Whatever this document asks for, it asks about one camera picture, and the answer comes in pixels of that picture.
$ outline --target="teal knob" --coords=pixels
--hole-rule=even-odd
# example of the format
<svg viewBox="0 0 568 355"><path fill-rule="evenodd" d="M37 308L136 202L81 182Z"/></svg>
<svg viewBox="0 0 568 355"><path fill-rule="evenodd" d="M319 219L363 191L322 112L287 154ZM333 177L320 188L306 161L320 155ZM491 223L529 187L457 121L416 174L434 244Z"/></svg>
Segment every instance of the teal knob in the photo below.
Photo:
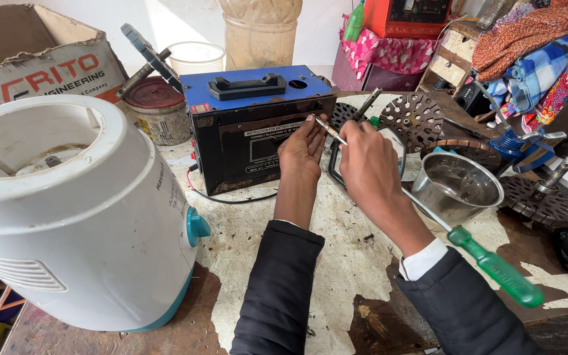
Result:
<svg viewBox="0 0 568 355"><path fill-rule="evenodd" d="M187 240L190 241L191 246L199 245L199 238L209 237L211 230L207 221L196 212L196 208L190 207L187 209L186 218L187 227Z"/></svg>

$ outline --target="red sticker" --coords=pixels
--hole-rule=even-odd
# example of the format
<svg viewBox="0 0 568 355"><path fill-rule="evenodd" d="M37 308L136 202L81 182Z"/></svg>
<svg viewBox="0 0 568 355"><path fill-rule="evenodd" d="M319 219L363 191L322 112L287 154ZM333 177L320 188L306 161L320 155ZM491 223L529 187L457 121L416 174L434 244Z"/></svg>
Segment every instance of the red sticker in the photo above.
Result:
<svg viewBox="0 0 568 355"><path fill-rule="evenodd" d="M190 106L190 111L192 111L193 114L202 114L203 112L211 111L211 109L209 108L209 104L198 104Z"/></svg>

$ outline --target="workbench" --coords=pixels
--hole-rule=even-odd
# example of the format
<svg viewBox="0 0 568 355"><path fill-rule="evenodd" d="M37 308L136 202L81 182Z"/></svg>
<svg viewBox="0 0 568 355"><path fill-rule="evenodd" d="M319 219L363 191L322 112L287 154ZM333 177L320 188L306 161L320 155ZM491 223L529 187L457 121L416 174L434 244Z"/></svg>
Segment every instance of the workbench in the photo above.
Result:
<svg viewBox="0 0 568 355"><path fill-rule="evenodd" d="M339 92L341 98L358 94ZM430 93L430 96L438 102L443 114L492 136L492 131L476 124L445 94ZM458 138L466 138L463 131L447 129L446 125L443 131L447 138L451 131ZM323 174L311 221L311 231L324 236L326 244L315 270L306 353L423 354L424 349L438 343L431 328L394 281L401 252L328 176L330 141L328 138L320 162ZM209 238L200 240L193 279L174 318L149 332L96 332L70 327L27 303L1 354L227 353L249 272L262 232L272 219L275 199L243 205L208 201L187 185L185 172L193 164L189 157L190 142L159 149L186 192L188 202L209 222L212 231ZM418 161L417 155L411 155L406 169L417 170ZM533 173L529 177L537 178ZM198 172L191 174L191 181L196 189L203 189ZM271 194L277 186L278 181L272 181L217 198L261 197ZM446 243L439 225L424 216L423 219ZM486 277L508 307L525 324L534 325L568 315L568 273L560 266L547 234L528 225L507 208L490 208L464 227L485 248L495 250L544 291L543 306L522 308ZM472 258L466 259L475 266Z"/></svg>

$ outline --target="white shirt cuff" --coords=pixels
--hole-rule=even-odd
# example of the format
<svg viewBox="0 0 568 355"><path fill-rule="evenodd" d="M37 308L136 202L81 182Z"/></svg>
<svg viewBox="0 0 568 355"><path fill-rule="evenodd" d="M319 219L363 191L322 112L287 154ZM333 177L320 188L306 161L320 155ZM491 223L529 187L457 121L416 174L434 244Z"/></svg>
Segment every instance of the white shirt cuff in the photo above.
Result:
<svg viewBox="0 0 568 355"><path fill-rule="evenodd" d="M296 227L299 227L299 225L296 225L295 223L289 222L289 221L287 221L287 220L285 220L285 219L276 219L276 221L288 222L288 223L291 223L292 225L294 225L294 226L296 226Z"/></svg>
<svg viewBox="0 0 568 355"><path fill-rule="evenodd" d="M446 254L448 248L438 238L426 248L409 257L400 259L400 274L407 281L415 281L429 271Z"/></svg>

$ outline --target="metal disc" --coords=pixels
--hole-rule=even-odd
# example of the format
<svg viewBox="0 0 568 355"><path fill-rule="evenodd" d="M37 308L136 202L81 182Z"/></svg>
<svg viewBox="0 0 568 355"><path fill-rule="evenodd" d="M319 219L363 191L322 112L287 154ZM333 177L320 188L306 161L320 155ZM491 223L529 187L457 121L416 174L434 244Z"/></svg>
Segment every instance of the metal disc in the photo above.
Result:
<svg viewBox="0 0 568 355"><path fill-rule="evenodd" d="M444 150L453 149L457 154L469 158L473 162L485 167L489 171L501 165L501 153L489 145L472 140L439 140L427 144L420 150L420 158L433 152L433 149L440 147Z"/></svg>
<svg viewBox="0 0 568 355"><path fill-rule="evenodd" d="M443 122L437 102L421 93L409 93L385 107L378 128L390 126L398 131L407 153L415 153L438 139Z"/></svg>
<svg viewBox="0 0 568 355"><path fill-rule="evenodd" d="M335 110L332 113L332 117L330 117L330 123L334 128L340 130L345 121L354 118L356 111L357 108L350 104L337 102L335 104Z"/></svg>
<svg viewBox="0 0 568 355"><path fill-rule="evenodd" d="M503 200L505 206L533 221L554 228L568 227L568 198L565 195L545 195L542 200L537 201L532 199L535 181L516 176L501 177L499 181L506 193Z"/></svg>

